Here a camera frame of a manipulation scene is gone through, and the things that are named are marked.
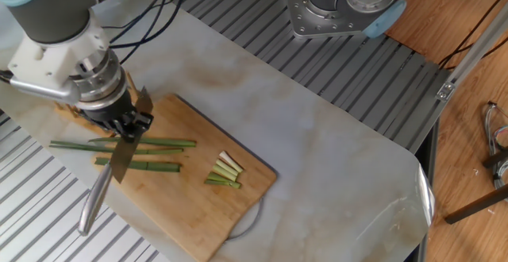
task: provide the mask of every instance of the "marble surface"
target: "marble surface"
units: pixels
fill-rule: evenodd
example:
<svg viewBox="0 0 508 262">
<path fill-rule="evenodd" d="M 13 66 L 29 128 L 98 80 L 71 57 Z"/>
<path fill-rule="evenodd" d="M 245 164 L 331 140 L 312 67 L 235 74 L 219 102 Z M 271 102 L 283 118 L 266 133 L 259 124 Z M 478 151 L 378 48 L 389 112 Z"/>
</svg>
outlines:
<svg viewBox="0 0 508 262">
<path fill-rule="evenodd" d="M 109 0 L 103 25 L 136 16 L 150 0 Z M 174 9 L 169 5 L 161 18 Z M 0 68 L 21 29 L 0 7 Z M 124 41 L 140 38 L 141 22 Z M 117 51 L 120 58 L 128 50 Z M 125 64 L 157 100 L 175 92 L 278 173 L 259 223 L 225 243 L 212 261 L 403 261 L 424 237 L 433 205 L 416 158 L 279 73 L 184 11 Z M 43 146 L 94 134 L 53 113 L 53 104 L 0 85 L 0 109 Z M 49 151 L 88 187 L 91 154 Z M 193 261 L 112 184 L 106 203 L 169 260 Z M 256 215 L 254 206 L 233 233 Z"/>
</svg>

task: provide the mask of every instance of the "knife blade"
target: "knife blade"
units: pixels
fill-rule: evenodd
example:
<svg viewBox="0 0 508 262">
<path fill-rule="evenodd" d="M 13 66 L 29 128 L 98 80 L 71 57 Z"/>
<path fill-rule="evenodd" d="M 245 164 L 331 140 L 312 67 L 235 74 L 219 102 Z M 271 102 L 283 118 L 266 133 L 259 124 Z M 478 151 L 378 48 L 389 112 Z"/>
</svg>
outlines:
<svg viewBox="0 0 508 262">
<path fill-rule="evenodd" d="M 148 96 L 145 88 L 140 92 L 139 98 L 136 102 L 136 110 L 141 113 L 151 113 L 153 109 L 152 100 Z M 129 168 L 130 162 L 133 160 L 134 152 L 140 143 L 143 130 L 138 130 L 133 141 L 126 141 L 121 138 L 117 143 L 111 156 L 110 166 L 113 172 L 113 177 L 121 183 L 124 179 L 125 173 Z"/>
</svg>

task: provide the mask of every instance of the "wire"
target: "wire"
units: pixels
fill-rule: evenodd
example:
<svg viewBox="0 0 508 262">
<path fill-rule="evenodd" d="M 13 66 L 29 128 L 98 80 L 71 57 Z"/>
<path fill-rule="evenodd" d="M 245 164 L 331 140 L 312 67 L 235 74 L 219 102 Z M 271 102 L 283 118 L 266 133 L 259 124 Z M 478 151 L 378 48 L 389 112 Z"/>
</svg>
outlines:
<svg viewBox="0 0 508 262">
<path fill-rule="evenodd" d="M 146 44 L 149 41 L 157 38 L 161 33 L 164 33 L 164 31 L 167 29 L 167 27 L 169 27 L 169 25 L 175 20 L 176 14 L 178 13 L 182 3 L 183 3 L 183 0 L 178 0 L 178 3 L 176 4 L 176 7 L 175 7 L 175 11 L 173 12 L 173 14 L 169 18 L 169 20 L 166 22 L 166 24 L 162 28 L 160 28 L 156 33 L 151 35 L 150 37 L 148 37 L 148 38 L 146 38 L 144 40 L 140 40 L 138 42 L 134 42 L 134 43 L 111 45 L 110 48 L 130 48 L 130 47 L 135 47 L 137 44 Z"/>
<path fill-rule="evenodd" d="M 257 222 L 261 218 L 261 214 L 263 213 L 263 204 L 264 204 L 264 197 L 261 197 L 260 198 L 260 207 L 257 209 L 256 217 L 254 218 L 254 221 L 251 223 L 251 225 L 249 225 L 248 228 L 246 230 L 244 230 L 244 232 L 242 232 L 236 236 L 233 236 L 233 237 L 228 237 L 228 239 L 226 239 L 224 241 L 224 243 L 240 239 L 240 238 L 244 237 L 245 235 L 247 235 L 249 232 L 251 232 L 251 230 L 254 228 L 254 226 L 256 226 Z"/>
<path fill-rule="evenodd" d="M 153 19 L 152 21 L 152 24 L 150 25 L 150 28 L 148 28 L 148 31 L 146 32 L 146 34 L 143 36 L 143 38 L 141 40 L 145 40 L 148 35 L 150 35 L 150 33 L 152 32 L 153 30 L 153 27 L 155 27 L 157 21 L 159 20 L 159 17 L 160 17 L 160 14 L 162 13 L 162 10 L 164 8 L 164 4 L 165 4 L 166 0 L 162 0 L 162 3 L 160 4 L 159 6 L 159 10 L 157 11 L 157 15 L 155 16 L 155 18 Z M 127 54 L 127 56 L 125 56 L 125 58 L 123 60 L 120 61 L 120 64 L 123 64 L 125 61 L 127 61 L 129 59 L 129 57 L 131 57 L 133 55 L 134 52 L 136 52 L 136 50 L 141 46 L 141 44 L 137 44 L 130 52 L 129 54 Z"/>
<path fill-rule="evenodd" d="M 493 47 L 489 52 L 486 52 L 485 55 L 482 56 L 482 59 L 490 56 L 493 52 L 497 51 L 499 48 L 501 48 L 504 44 L 506 44 L 506 42 L 508 42 L 508 37 L 506 37 L 506 39 L 502 40 L 501 43 L 499 43 L 498 45 L 496 45 L 495 47 Z M 468 45 L 465 49 L 468 49 L 472 46 L 472 44 Z M 445 69 L 454 69 L 455 67 L 457 66 L 453 66 L 453 67 L 445 67 Z"/>
<path fill-rule="evenodd" d="M 498 146 L 498 148 L 501 149 L 501 150 L 506 150 L 507 146 L 505 146 L 505 145 L 501 144 L 501 142 L 499 142 L 499 135 L 501 135 L 502 133 L 505 133 L 507 130 L 508 130 L 508 125 L 504 125 L 503 127 L 497 129 L 494 132 L 495 143 Z"/>
<path fill-rule="evenodd" d="M 499 107 L 496 103 L 493 103 L 493 102 L 488 103 L 487 112 L 485 113 L 485 121 L 483 124 L 484 124 L 485 134 L 487 135 L 487 141 L 489 144 L 489 153 L 491 156 L 493 156 L 497 152 L 496 146 L 498 145 L 498 143 L 496 141 L 496 137 L 497 137 L 496 133 L 498 134 L 500 132 L 500 130 L 503 129 L 503 127 L 506 127 L 506 126 L 503 126 L 502 128 L 496 130 L 495 135 L 492 136 L 491 117 L 492 117 L 492 112 L 496 109 L 498 111 L 500 111 L 501 114 L 504 115 L 506 118 L 508 118 L 508 115 L 506 114 L 506 112 L 503 108 Z M 494 186 L 495 186 L 496 190 L 500 189 L 501 187 L 504 187 L 505 182 L 502 180 L 502 174 L 504 174 L 504 172 L 507 169 L 508 169 L 508 160 L 504 161 L 504 162 L 499 162 L 492 168 L 493 175 L 494 175 Z"/>
<path fill-rule="evenodd" d="M 476 26 L 471 30 L 471 32 L 469 32 L 469 34 L 462 40 L 462 42 L 456 47 L 455 51 L 453 51 L 451 54 L 449 54 L 448 56 L 446 56 L 441 62 L 440 62 L 440 66 L 439 68 L 442 69 L 445 67 L 445 65 L 450 61 L 450 59 L 460 53 L 460 52 L 463 52 L 463 51 L 466 51 L 468 50 L 470 47 L 472 47 L 472 44 L 470 44 L 469 46 L 467 46 L 466 48 L 463 48 L 462 50 L 460 50 L 460 47 L 462 47 L 463 44 L 466 43 L 466 41 L 468 41 L 468 39 L 473 35 L 473 33 L 478 29 L 478 27 L 480 27 L 480 25 L 483 23 L 483 21 L 485 21 L 485 19 L 487 18 L 487 16 L 492 12 L 492 10 L 501 2 L 501 0 L 496 0 L 494 2 L 494 4 L 492 4 L 492 6 L 487 10 L 487 12 L 482 16 L 482 18 L 478 21 L 478 23 L 476 23 Z"/>
<path fill-rule="evenodd" d="M 110 43 L 114 43 L 116 40 L 118 40 L 120 37 L 125 35 L 130 29 L 133 28 L 134 25 L 136 25 L 145 15 L 152 9 L 152 7 L 157 3 L 159 0 L 152 0 L 150 5 L 137 17 L 135 18 L 123 31 L 121 31 L 118 35 L 116 35 L 113 39 L 110 40 Z"/>
<path fill-rule="evenodd" d="M 169 0 L 169 2 L 164 3 L 164 6 L 172 3 L 174 0 Z M 162 4 L 157 4 L 153 6 L 150 10 L 154 10 L 155 8 L 161 7 Z M 132 24 L 136 19 L 140 18 L 140 15 L 137 15 L 134 19 L 132 19 L 129 23 L 122 25 L 122 26 L 103 26 L 103 29 L 125 29 L 128 25 Z"/>
</svg>

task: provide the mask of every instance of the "metal frame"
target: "metal frame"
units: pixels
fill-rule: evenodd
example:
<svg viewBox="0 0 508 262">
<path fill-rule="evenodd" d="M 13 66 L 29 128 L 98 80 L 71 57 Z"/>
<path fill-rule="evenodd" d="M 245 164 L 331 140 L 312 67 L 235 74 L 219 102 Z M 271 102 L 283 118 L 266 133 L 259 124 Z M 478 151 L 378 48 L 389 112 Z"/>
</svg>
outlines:
<svg viewBox="0 0 508 262">
<path fill-rule="evenodd" d="M 483 55 L 495 44 L 498 38 L 508 29 L 508 4 L 506 4 L 492 20 L 485 32 L 473 44 L 468 54 L 460 61 L 453 73 L 446 79 L 438 91 L 436 98 L 447 102 L 455 89 L 469 75 L 469 72 L 482 59 Z"/>
</svg>

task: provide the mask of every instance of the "black bar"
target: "black bar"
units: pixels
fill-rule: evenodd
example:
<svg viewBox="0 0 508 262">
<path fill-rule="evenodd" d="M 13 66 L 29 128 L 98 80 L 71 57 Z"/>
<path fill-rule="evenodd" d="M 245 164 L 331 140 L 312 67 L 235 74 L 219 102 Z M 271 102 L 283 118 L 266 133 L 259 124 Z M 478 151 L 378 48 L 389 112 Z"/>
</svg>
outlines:
<svg viewBox="0 0 508 262">
<path fill-rule="evenodd" d="M 494 167 L 497 163 L 501 163 L 505 160 L 508 160 L 508 150 L 502 150 L 501 152 L 491 156 L 490 158 L 486 159 L 484 162 L 483 162 L 483 166 L 485 168 L 492 168 Z"/>
<path fill-rule="evenodd" d="M 505 185 L 496 191 L 492 191 L 490 194 L 485 195 L 482 198 L 479 198 L 463 208 L 449 214 L 446 218 L 444 218 L 444 220 L 448 224 L 454 224 L 455 222 L 465 219 L 481 210 L 485 210 L 497 202 L 501 202 L 505 198 L 508 198 L 508 185 Z"/>
</svg>

